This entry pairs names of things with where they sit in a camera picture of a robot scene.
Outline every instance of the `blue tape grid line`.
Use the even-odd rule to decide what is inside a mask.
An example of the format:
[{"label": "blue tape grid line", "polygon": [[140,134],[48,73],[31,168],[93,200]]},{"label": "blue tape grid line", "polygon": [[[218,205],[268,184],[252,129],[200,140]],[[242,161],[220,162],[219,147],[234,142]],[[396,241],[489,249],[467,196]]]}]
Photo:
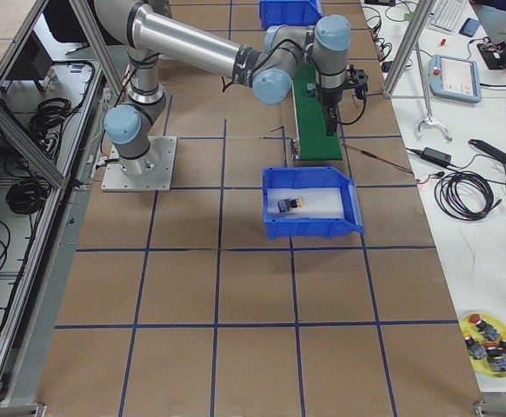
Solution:
[{"label": "blue tape grid line", "polygon": [[443,326],[458,324],[458,320],[396,320],[396,321],[316,321],[298,323],[119,323],[119,324],[58,324],[56,330],[140,329],[140,328],[352,328],[381,326]]},{"label": "blue tape grid line", "polygon": [[[226,171],[226,136],[228,133],[228,122],[224,120],[223,146],[222,146],[222,169],[220,183],[224,185],[224,173]],[[215,290],[215,327],[212,337],[212,371],[210,379],[210,417],[215,417],[216,412],[216,360],[218,354],[218,306],[220,305],[220,278],[222,264],[222,239],[223,239],[223,214],[224,214],[224,190],[220,191],[220,208],[218,211],[218,244],[216,254],[216,290]]]},{"label": "blue tape grid line", "polygon": [[[163,127],[163,135],[166,135],[166,130],[168,128],[168,121],[170,119],[170,112],[172,110],[173,97],[170,97],[170,102],[168,104],[168,109],[166,111],[166,120],[164,122]],[[150,222],[149,222],[149,232],[147,234],[147,244],[144,250],[145,256],[143,258],[143,270],[141,272],[141,281],[139,282],[139,290],[137,293],[136,307],[135,307],[135,316],[133,319],[133,327],[131,330],[131,339],[130,339],[130,349],[128,352],[128,360],[125,366],[125,374],[123,376],[123,386],[122,386],[122,394],[120,398],[120,407],[118,408],[118,417],[123,417],[123,409],[125,407],[125,398],[128,390],[128,383],[130,380],[131,373],[131,362],[133,360],[133,349],[135,347],[135,339],[137,333],[137,323],[139,322],[139,311],[141,309],[141,300],[143,297],[143,287],[145,283],[145,276],[147,275],[147,263],[149,261],[149,248],[150,242],[152,239],[152,231],[155,224],[155,214],[156,214],[156,205],[158,203],[158,191],[155,192],[155,197],[152,203],[152,210],[150,213]]]},{"label": "blue tape grid line", "polygon": [[[434,245],[421,245],[421,246],[321,246],[316,248],[305,247],[295,248],[298,250],[424,250],[424,249],[436,249]],[[190,252],[193,250],[220,250],[228,252],[287,252],[288,248],[80,248],[77,249],[77,253],[81,254],[92,254],[92,253],[118,253],[118,252]]]},{"label": "blue tape grid line", "polygon": [[[340,125],[340,130],[342,131],[342,137],[344,137],[343,125]],[[349,151],[348,148],[346,148],[346,147],[343,147],[343,148],[344,148],[344,152],[346,155],[346,161],[348,163],[348,171],[350,174],[350,178],[353,178],[353,176],[351,174],[350,153],[348,152]],[[368,284],[369,284],[371,303],[373,305],[373,314],[375,315],[376,333],[378,336],[379,347],[381,349],[381,357],[382,357],[383,368],[384,368],[384,377],[386,379],[386,386],[387,386],[388,392],[389,392],[390,408],[392,409],[392,413],[393,413],[394,417],[398,417],[398,412],[396,409],[396,399],[394,398],[394,389],[392,387],[392,379],[390,378],[389,364],[388,364],[388,359],[386,357],[386,348],[384,346],[383,330],[382,330],[382,326],[381,326],[380,319],[379,319],[378,306],[376,305],[375,286],[373,285],[373,278],[371,275],[367,245],[365,244],[365,238],[363,235],[361,235],[361,243],[362,243],[362,251],[363,251],[363,260],[365,262],[365,270],[367,273],[367,280],[368,280]]]},{"label": "blue tape grid line", "polygon": [[302,367],[302,345],[299,332],[299,307],[297,303],[297,285],[296,285],[296,257],[294,256],[294,242],[290,238],[290,269],[291,269],[291,289],[294,300],[294,328],[296,330],[296,356],[297,356],[297,380],[299,384],[299,404],[302,410],[302,417],[306,417],[305,410],[305,390],[303,387],[303,367]]}]

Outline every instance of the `metal stand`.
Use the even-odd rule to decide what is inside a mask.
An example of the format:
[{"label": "metal stand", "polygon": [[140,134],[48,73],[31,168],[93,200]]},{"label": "metal stand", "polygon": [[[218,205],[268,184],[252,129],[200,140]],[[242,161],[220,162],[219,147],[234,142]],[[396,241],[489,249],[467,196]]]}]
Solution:
[{"label": "metal stand", "polygon": [[427,111],[427,116],[419,123],[417,126],[417,134],[421,136],[421,128],[423,126],[430,126],[433,128],[438,128],[443,132],[444,137],[447,141],[451,141],[452,137],[449,135],[446,127],[433,117],[433,110],[430,107],[430,96],[429,96],[429,86],[427,84],[427,78],[423,71],[423,61],[421,59],[421,51],[419,50],[418,40],[421,32],[425,28],[427,24],[427,19],[429,18],[430,12],[433,10],[435,6],[436,0],[429,0],[425,2],[419,2],[416,7],[415,15],[413,16],[412,21],[409,23],[408,29],[400,43],[400,47],[398,48],[398,53],[394,58],[394,62],[390,67],[390,71],[388,76],[386,77],[386,81],[384,82],[384,96],[391,98],[394,89],[398,85],[400,81],[400,77],[403,74],[403,71],[406,67],[406,64],[409,61],[409,56],[411,55],[411,51],[413,49],[416,50],[417,53],[417,63],[419,65],[419,75],[421,77],[421,82],[423,84],[423,96],[425,98],[425,108]]},{"label": "metal stand", "polygon": [[419,122],[417,125],[417,138],[420,138],[423,132],[421,128],[423,126],[429,126],[431,128],[437,128],[443,132],[444,138],[448,142],[452,142],[452,136],[450,136],[448,129],[442,123],[440,123],[435,117],[433,117],[433,109],[430,107],[430,96],[429,96],[429,85],[427,78],[423,70],[423,61],[421,59],[421,50],[419,49],[419,43],[416,43],[416,54],[417,64],[419,66],[419,75],[421,76],[421,83],[423,85],[423,97],[425,98],[425,109],[427,110],[427,116]]},{"label": "metal stand", "polygon": [[97,54],[97,59],[103,69],[106,81],[108,81],[115,96],[119,96],[122,92],[122,80],[120,80],[114,63],[110,59],[106,43],[104,42],[102,33],[100,33],[100,29],[98,29],[98,23],[90,9],[89,2],[87,0],[70,0],[70,4],[83,28],[83,32],[89,40],[90,47]]},{"label": "metal stand", "polygon": [[[103,178],[103,191],[170,191],[174,159],[176,158],[177,138],[175,136],[151,136],[150,146],[160,153],[160,160],[151,172],[131,176],[123,172],[119,163],[110,163],[106,167]],[[113,146],[109,159],[118,159]]]}]

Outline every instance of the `coiled cable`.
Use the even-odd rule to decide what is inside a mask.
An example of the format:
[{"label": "coiled cable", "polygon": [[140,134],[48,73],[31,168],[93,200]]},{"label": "coiled cable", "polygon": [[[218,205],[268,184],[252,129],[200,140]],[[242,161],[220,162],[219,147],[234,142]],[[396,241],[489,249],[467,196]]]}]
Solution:
[{"label": "coiled cable", "polygon": [[38,178],[30,176],[11,186],[6,202],[17,215],[32,215],[43,207],[47,197],[48,190]]},{"label": "coiled cable", "polygon": [[[480,211],[472,210],[463,201],[463,189],[472,189],[483,197],[484,206]],[[435,200],[444,213],[465,222],[484,219],[502,201],[495,201],[495,195],[487,180],[472,171],[457,171],[441,178],[435,186]]]}]

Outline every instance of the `white table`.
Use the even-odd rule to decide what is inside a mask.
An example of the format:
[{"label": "white table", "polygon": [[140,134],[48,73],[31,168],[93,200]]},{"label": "white table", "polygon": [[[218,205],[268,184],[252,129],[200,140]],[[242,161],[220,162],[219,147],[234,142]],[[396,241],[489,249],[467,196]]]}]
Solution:
[{"label": "white table", "polygon": [[[393,60],[396,56],[400,42],[402,41],[403,34],[408,28],[407,22],[393,22],[389,20],[385,15],[384,11],[387,9],[383,6],[376,6],[376,10],[379,10],[383,18],[383,27],[379,33],[379,36],[385,39],[386,42],[390,42],[393,45],[393,50],[387,57],[387,61]],[[370,9],[364,9],[367,18],[374,16],[376,13]],[[400,20],[403,18],[404,13],[407,9],[402,5],[397,5],[394,9],[389,10],[389,16]],[[469,5],[466,4],[463,15],[459,20],[459,26],[463,24],[466,18],[476,18],[476,14]],[[373,25],[377,19],[372,19],[370,24]],[[484,60],[481,58],[479,51],[477,50],[477,44],[482,41],[474,41],[470,46],[471,57],[468,52],[468,42],[471,39],[479,39],[487,36],[483,27],[479,27],[476,35],[473,38],[469,38],[457,33],[457,30],[450,35],[445,35],[436,30],[425,28],[419,38],[419,46],[422,50],[429,52],[431,55],[445,55],[454,56],[463,59],[472,59],[476,61],[477,68],[479,70],[479,77],[481,83],[492,84],[492,85],[506,85],[506,73],[503,70],[489,70]],[[446,39],[446,44],[440,46],[443,39]],[[429,56],[422,53],[423,66],[425,71],[428,68]],[[394,91],[394,97],[423,97],[423,88],[421,85],[421,78],[417,68],[416,53],[411,54],[412,67],[404,71],[402,78],[400,79],[396,89]],[[506,89],[485,89],[481,90],[483,97],[494,97],[494,98],[506,98]]]},{"label": "white table", "polygon": [[[380,36],[392,42],[395,51],[388,59],[393,59],[399,46],[407,23],[394,23],[384,16],[385,7],[376,6],[383,16],[383,28]],[[401,19],[405,9],[396,6],[389,11],[393,18]],[[375,15],[365,9],[366,17]],[[475,13],[467,4],[460,25],[466,17]],[[475,37],[485,36],[483,28]],[[440,41],[446,38],[441,47]],[[434,30],[425,29],[420,37],[420,46],[430,54],[468,57],[469,39],[457,34],[445,36]],[[477,62],[482,83],[506,84],[503,71],[490,71],[476,50],[471,45],[472,57]],[[473,155],[480,153],[468,145],[471,138],[482,139],[506,152],[506,90],[483,89],[483,100],[478,104],[465,104],[445,99],[431,99],[434,116],[447,126],[453,136],[453,142],[446,142],[438,129],[424,129],[419,139],[416,134],[417,124],[425,117],[423,88],[416,68],[415,54],[412,54],[414,68],[405,71],[396,90],[392,103],[396,118],[402,131],[407,148],[423,149],[428,146],[453,156],[455,165],[467,164]],[[411,165],[417,177],[440,171],[439,167],[411,157]],[[498,181],[504,176],[500,163],[489,159],[477,158],[469,169]],[[489,216],[480,222],[461,222],[449,218],[437,206],[434,197],[436,181],[420,186],[420,195],[425,212],[429,218],[443,270],[446,275],[450,294],[456,313],[460,318],[468,312],[490,312],[506,323],[506,194],[502,186],[491,184],[497,197],[503,203],[495,208]],[[483,392],[506,392],[506,378],[492,379],[477,375],[479,387]]]}]

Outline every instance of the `power adapter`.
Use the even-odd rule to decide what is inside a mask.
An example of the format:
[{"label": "power adapter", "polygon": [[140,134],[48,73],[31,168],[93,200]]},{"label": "power adapter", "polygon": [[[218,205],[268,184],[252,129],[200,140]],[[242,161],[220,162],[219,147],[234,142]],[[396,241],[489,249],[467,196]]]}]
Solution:
[{"label": "power adapter", "polygon": [[425,148],[424,150],[408,149],[408,151],[413,152],[414,154],[416,154],[425,161],[429,161],[443,168],[448,168],[450,162],[452,161],[452,155],[445,154],[440,150],[432,148]]}]

